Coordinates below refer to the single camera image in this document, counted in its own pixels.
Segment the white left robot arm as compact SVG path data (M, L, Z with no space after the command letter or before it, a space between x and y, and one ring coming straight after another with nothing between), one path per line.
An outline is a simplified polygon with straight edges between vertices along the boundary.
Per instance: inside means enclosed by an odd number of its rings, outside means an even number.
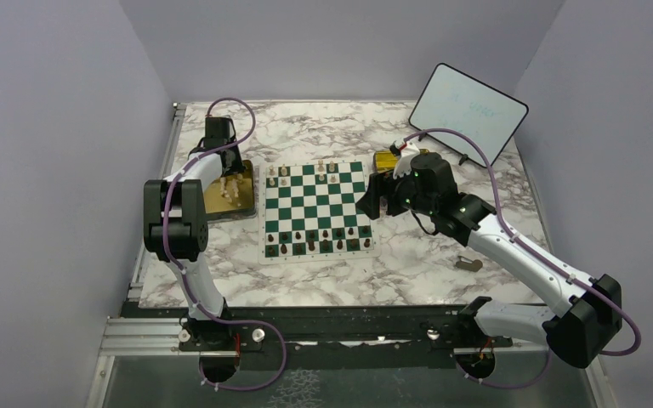
M226 302L213 282L205 251L208 244L204 191L224 175L224 153L236 141L231 118L208 116L205 135L187 162L173 174L144 186L144 244L168 266L183 291L188 316L205 320L201 337L213 349L233 338L224 320Z

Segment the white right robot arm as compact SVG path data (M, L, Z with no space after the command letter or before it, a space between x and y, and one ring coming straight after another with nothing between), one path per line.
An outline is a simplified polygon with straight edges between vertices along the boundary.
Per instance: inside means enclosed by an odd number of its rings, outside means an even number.
M595 279L562 263L501 222L497 210L476 195L461 192L451 165L437 153L401 157L396 170L371 174L366 193L356 202L369 219L410 212L429 217L435 232L488 257L528 286L542 307L473 301L457 322L457 336L476 346L488 337L512 337L540 343L562 361L586 368L604 353L621 330L622 288L609 275Z

